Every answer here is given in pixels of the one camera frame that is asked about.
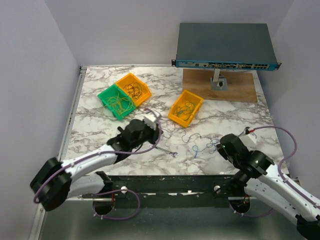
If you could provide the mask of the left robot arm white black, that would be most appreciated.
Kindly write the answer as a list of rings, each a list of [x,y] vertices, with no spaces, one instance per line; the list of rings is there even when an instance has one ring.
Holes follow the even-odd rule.
[[[159,120],[148,118],[133,119],[125,128],[118,128],[119,134],[110,138],[106,144],[80,157],[59,161],[56,157],[48,159],[29,186],[34,192],[33,202],[41,204],[46,211],[61,206],[71,192],[71,186],[85,175],[105,166],[119,163],[131,155],[144,143],[154,149],[162,134]]]

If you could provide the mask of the yellow bin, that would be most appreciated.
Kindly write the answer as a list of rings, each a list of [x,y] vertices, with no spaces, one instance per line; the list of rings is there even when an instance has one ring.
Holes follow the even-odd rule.
[[[132,73],[128,73],[116,81],[115,85],[131,98],[136,107],[152,96],[149,87]]]
[[[188,90],[183,90],[172,105],[168,118],[180,126],[187,128],[196,113],[200,110],[203,101],[202,97]]]

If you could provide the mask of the green plastic bin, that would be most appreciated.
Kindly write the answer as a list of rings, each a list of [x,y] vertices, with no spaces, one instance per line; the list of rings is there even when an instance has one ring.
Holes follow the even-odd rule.
[[[132,113],[136,106],[132,99],[115,84],[97,95],[104,108],[111,111],[117,120],[122,120]]]

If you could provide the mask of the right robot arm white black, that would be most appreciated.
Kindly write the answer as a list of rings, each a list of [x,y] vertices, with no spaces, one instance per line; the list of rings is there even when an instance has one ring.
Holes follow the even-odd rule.
[[[249,150],[234,134],[223,136],[217,151],[238,172],[229,182],[230,191],[259,199],[277,210],[307,240],[320,238],[320,200],[282,174],[278,165],[259,150]]]

